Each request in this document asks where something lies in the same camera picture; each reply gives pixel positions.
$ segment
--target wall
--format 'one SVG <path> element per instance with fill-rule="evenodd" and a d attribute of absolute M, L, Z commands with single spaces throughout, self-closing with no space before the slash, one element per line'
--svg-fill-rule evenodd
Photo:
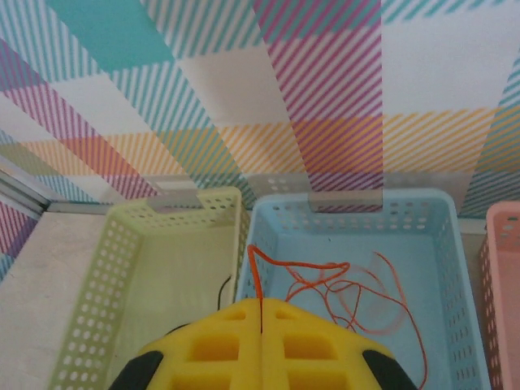
<path fill-rule="evenodd" d="M 231 184 L 519 198 L 516 0 L 0 0 L 0 167 L 55 201 Z"/>

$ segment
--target plastic basket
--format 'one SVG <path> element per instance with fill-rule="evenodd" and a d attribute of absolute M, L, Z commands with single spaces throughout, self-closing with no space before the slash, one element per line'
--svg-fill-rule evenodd
<path fill-rule="evenodd" d="M 376 212 L 320 212 L 341 208 Z M 384 254 L 396 268 L 425 345 L 424 388 L 489 389 L 457 214 L 446 193 L 410 189 L 264 197 L 253 208 L 248 244 L 281 261 L 365 266 L 373 251 Z M 294 279 L 283 267 L 257 262 L 265 296 L 284 299 Z M 237 299 L 254 297 L 248 262 L 240 272 Z M 291 303 L 331 319 L 313 291 Z M 420 383 L 423 362 L 411 325 L 392 336 L 370 338 L 386 345 Z"/>
<path fill-rule="evenodd" d="M 144 345 L 232 303 L 249 216 L 236 188 L 110 208 L 49 388 L 108 388 Z"/>
<path fill-rule="evenodd" d="M 520 388 L 520 202 L 503 201 L 487 211 L 482 270 L 484 347 L 493 389 Z"/>

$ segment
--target perforated basket wall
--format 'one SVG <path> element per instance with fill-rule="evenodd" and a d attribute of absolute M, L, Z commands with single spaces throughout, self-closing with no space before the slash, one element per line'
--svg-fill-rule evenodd
<path fill-rule="evenodd" d="M 431 281 L 409 284 L 405 291 L 407 297 L 424 297 L 424 303 L 419 300 L 410 309 L 416 320 L 422 322 L 427 353 L 435 357 L 425 388 L 443 388 L 449 383 L 452 388 L 488 389 L 483 346 L 452 199 L 438 190 L 384 190 L 382 207 L 367 208 L 377 212 L 327 214 L 316 213 L 318 208 L 311 206 L 308 194 L 304 193 L 262 198 L 253 209 L 248 244 L 279 260 L 309 262 L 345 261 L 351 254 L 368 253 L 375 248 L 392 257 L 392 253 L 410 247 L 412 252 L 407 256 L 415 264 L 405 262 L 401 270 L 412 270 L 407 264 L 416 266 L 407 277 Z M 431 246 L 413 245 L 415 237 L 430 237 Z M 424 266 L 417 266 L 421 261 Z M 261 260 L 257 264 L 265 295 L 283 299 L 292 283 L 280 277 L 284 270 Z M 253 277 L 245 262 L 237 299 L 254 296 Z M 302 298 L 297 304 L 321 315 L 309 296 L 305 298 L 309 300 Z M 427 307 L 428 299 L 433 300 L 435 307 Z M 433 321 L 438 321 L 439 326 L 429 326 Z M 406 351 L 400 350 L 406 348 L 404 344 L 390 341 L 387 346 L 397 356 L 406 355 Z M 442 374 L 436 372 L 436 364 L 443 365 Z"/>
<path fill-rule="evenodd" d="M 491 385 L 496 390 L 513 390 L 520 386 L 520 202 L 504 201 L 489 209 L 479 261 Z"/>
<path fill-rule="evenodd" d="M 137 255 L 146 237 L 173 236 L 223 226 L 234 227 L 234 258 L 230 270 L 233 288 L 227 297 L 229 304 L 236 291 L 239 259 L 241 263 L 249 227 L 249 216 L 242 206 L 238 189 L 217 188 L 188 194 L 182 191 L 177 197 L 129 201 L 112 207 L 48 388 L 104 388 Z"/>

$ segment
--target light blue basket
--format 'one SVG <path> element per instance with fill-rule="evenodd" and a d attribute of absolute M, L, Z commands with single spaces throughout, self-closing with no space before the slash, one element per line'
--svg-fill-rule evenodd
<path fill-rule="evenodd" d="M 362 199 L 377 204 L 378 198 L 377 212 L 319 212 L 338 205 L 359 205 Z M 421 332 L 429 371 L 425 388 L 490 388 L 457 213 L 446 193 L 389 189 L 263 197 L 253 208 L 247 242 L 281 261 L 348 261 L 367 266 L 374 251 L 382 253 L 396 268 Z M 257 262 L 265 296 L 284 299 L 292 276 L 283 267 Z M 298 271 L 306 276 L 305 271 Z M 247 258 L 236 299 L 246 297 L 255 297 Z M 302 292 L 291 303 L 331 319 L 316 292 Z M 340 312 L 339 304 L 333 310 Z M 420 383 L 423 361 L 410 321 L 392 336 L 370 338 L 390 348 L 410 378 Z"/>

